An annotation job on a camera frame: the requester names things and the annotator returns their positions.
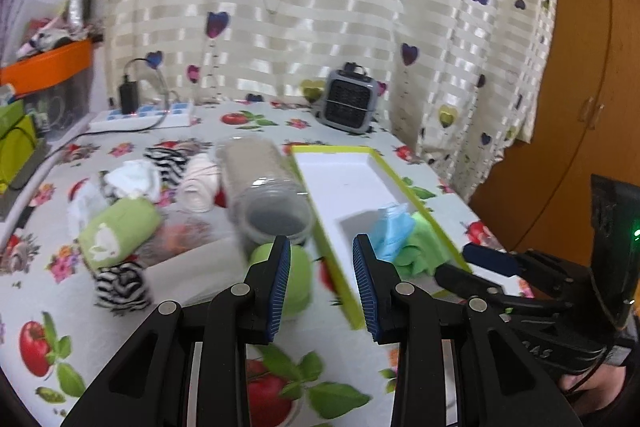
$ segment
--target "curtain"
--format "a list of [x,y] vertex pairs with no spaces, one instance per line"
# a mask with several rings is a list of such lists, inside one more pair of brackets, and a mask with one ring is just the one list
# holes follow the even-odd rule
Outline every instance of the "curtain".
[[380,83],[378,121],[468,199],[518,133],[532,136],[555,5],[108,0],[107,77],[113,93],[124,64],[146,57],[181,96],[301,102],[355,61]]

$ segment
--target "metal screw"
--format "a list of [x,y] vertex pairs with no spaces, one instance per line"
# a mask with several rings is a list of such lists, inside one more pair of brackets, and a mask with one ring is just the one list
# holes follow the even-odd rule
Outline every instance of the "metal screw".
[[171,315],[178,309],[178,305],[173,301],[164,301],[158,306],[161,315]]
[[251,288],[249,287],[248,284],[244,284],[243,282],[239,282],[238,284],[234,284],[233,286],[231,286],[231,293],[233,293],[233,295],[237,295],[237,296],[247,295],[247,293],[249,293],[250,289]]
[[411,295],[414,290],[414,285],[410,282],[399,282],[398,284],[396,284],[396,291],[400,295]]
[[469,301],[469,307],[475,312],[482,313],[486,311],[486,302],[478,297],[474,297]]

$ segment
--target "wooden wardrobe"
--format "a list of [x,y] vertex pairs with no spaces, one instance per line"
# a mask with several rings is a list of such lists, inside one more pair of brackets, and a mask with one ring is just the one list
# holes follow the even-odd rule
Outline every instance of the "wooden wardrobe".
[[640,0],[558,0],[532,143],[470,205],[506,249],[588,264],[591,173],[640,186]]

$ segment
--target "orange tray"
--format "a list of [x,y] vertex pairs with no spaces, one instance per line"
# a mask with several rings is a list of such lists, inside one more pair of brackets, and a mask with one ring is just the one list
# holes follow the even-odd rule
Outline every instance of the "orange tray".
[[91,67],[93,58],[90,40],[73,42],[3,68],[0,80],[12,84],[16,95],[27,94],[64,82]]

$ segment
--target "green rolled towel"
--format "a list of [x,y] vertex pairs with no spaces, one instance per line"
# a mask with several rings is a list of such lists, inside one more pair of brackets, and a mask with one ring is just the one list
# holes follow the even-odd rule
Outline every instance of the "green rolled towel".
[[122,263],[162,223],[145,198],[122,198],[94,217],[78,236],[82,256],[93,271]]
[[412,279],[423,272],[434,274],[436,268],[451,259],[449,249],[438,237],[433,225],[420,212],[411,216],[415,221],[414,231],[394,259],[398,275]]
[[[249,261],[250,265],[261,263],[269,258],[273,243],[262,245],[254,250]],[[311,261],[305,249],[299,245],[291,245],[291,264],[287,292],[284,296],[282,315],[293,317],[303,312],[311,302]]]

